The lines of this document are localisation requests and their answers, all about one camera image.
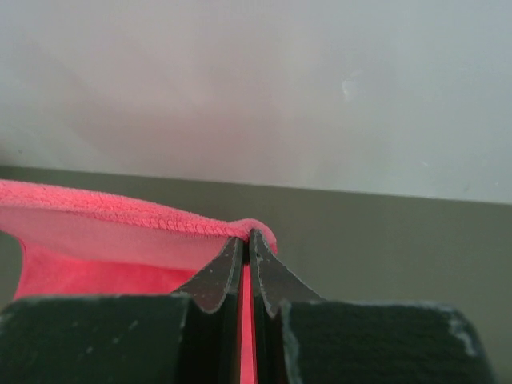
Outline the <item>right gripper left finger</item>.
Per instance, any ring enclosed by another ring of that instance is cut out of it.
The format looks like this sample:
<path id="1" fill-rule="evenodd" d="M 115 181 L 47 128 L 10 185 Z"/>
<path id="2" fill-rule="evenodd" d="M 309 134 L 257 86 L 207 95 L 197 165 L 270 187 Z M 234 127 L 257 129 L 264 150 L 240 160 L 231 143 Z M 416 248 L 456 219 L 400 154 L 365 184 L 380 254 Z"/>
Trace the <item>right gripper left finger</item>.
<path id="1" fill-rule="evenodd" d="M 188 301 L 180 329 L 177 383 L 239 383 L 244 242 L 219 254 L 174 294 Z"/>

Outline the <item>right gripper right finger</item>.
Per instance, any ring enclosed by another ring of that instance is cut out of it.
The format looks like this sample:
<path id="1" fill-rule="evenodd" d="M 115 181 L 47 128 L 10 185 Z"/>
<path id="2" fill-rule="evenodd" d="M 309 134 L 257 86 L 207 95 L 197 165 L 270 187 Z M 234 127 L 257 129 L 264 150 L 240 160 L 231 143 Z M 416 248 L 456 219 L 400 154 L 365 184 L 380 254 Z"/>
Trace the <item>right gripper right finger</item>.
<path id="1" fill-rule="evenodd" d="M 254 376 L 258 383 L 301 383 L 299 341 L 290 324 L 292 306 L 324 298 L 290 271 L 261 230 L 249 236 Z"/>

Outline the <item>pink towel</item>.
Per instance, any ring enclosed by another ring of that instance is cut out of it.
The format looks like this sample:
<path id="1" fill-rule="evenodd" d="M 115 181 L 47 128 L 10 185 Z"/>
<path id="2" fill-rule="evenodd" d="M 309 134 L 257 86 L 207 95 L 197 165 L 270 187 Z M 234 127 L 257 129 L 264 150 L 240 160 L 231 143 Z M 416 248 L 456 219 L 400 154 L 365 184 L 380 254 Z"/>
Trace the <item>pink towel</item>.
<path id="1" fill-rule="evenodd" d="M 1 183 L 1 230 L 22 248 L 1 312 L 4 383 L 177 383 L 188 299 L 174 292 L 229 238 L 244 242 L 240 382 L 254 383 L 247 246 L 252 218 L 224 222 L 123 196 Z"/>

